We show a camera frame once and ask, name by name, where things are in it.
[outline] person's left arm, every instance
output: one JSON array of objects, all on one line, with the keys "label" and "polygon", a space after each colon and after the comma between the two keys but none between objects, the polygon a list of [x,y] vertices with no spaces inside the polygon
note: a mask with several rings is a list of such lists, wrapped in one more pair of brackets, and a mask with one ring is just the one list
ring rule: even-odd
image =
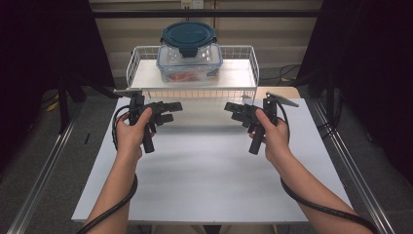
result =
[{"label": "person's left arm", "polygon": [[[122,116],[119,120],[116,128],[118,153],[86,224],[115,206],[130,192],[136,163],[142,157],[140,144],[143,139],[143,129],[151,114],[152,109],[146,108],[134,126],[129,126],[124,122],[128,119],[128,115]],[[125,233],[129,208],[130,203],[127,203],[119,211],[95,226],[89,233]]]}]

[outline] round blue lid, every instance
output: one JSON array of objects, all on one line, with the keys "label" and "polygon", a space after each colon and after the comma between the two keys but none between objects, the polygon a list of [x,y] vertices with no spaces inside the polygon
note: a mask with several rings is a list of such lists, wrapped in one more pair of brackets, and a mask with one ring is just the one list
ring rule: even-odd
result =
[{"label": "round blue lid", "polygon": [[198,49],[216,41],[215,30],[203,22],[177,22],[162,31],[162,42],[179,49],[184,58],[193,58]]}]

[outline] black controller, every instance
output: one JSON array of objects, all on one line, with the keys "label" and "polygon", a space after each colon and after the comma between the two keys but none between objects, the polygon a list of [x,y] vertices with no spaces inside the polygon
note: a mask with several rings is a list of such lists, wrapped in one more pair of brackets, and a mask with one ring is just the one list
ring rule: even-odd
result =
[{"label": "black controller", "polygon": [[139,119],[142,112],[148,108],[152,108],[152,115],[149,119],[147,125],[144,128],[144,135],[143,135],[143,148],[145,149],[145,153],[151,153],[155,151],[154,144],[152,142],[152,137],[150,133],[156,133],[156,126],[162,126],[165,123],[169,123],[173,121],[172,114],[165,114],[165,112],[174,112],[182,110],[182,105],[180,102],[170,102],[170,103],[163,103],[162,101],[159,102],[152,102],[149,104],[144,104],[145,96],[142,93],[136,93],[131,97],[130,103],[130,125],[135,125],[137,120]]},{"label": "black controller", "polygon": [[226,103],[224,109],[233,112],[231,119],[242,122],[243,127],[248,128],[249,134],[252,134],[255,131],[254,138],[252,139],[252,143],[248,151],[249,153],[258,154],[262,139],[265,135],[265,129],[258,121],[255,115],[255,111],[257,109],[262,109],[264,113],[267,115],[267,117],[270,119],[271,123],[277,125],[277,105],[281,104],[298,106],[298,104],[284,97],[277,96],[271,93],[267,93],[267,98],[263,99],[263,108],[249,104],[242,105],[232,102]]}]

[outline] beige wall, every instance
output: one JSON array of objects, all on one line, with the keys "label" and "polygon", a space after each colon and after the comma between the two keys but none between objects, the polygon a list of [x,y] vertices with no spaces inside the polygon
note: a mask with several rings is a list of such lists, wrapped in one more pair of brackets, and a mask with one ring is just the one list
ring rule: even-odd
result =
[{"label": "beige wall", "polygon": [[[321,0],[205,0],[206,9],[319,9]],[[180,9],[180,1],[90,0],[93,10]],[[160,45],[161,31],[185,19],[97,19],[115,77],[124,77],[136,46]],[[252,45],[260,67],[301,63],[316,19],[191,19],[213,26],[220,45]]]}]

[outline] horizontal black rail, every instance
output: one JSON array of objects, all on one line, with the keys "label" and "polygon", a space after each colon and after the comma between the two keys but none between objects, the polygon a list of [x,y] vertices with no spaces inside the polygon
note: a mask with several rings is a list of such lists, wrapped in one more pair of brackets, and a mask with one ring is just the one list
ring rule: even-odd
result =
[{"label": "horizontal black rail", "polygon": [[320,10],[127,10],[92,11],[96,19],[118,18],[317,18]]}]

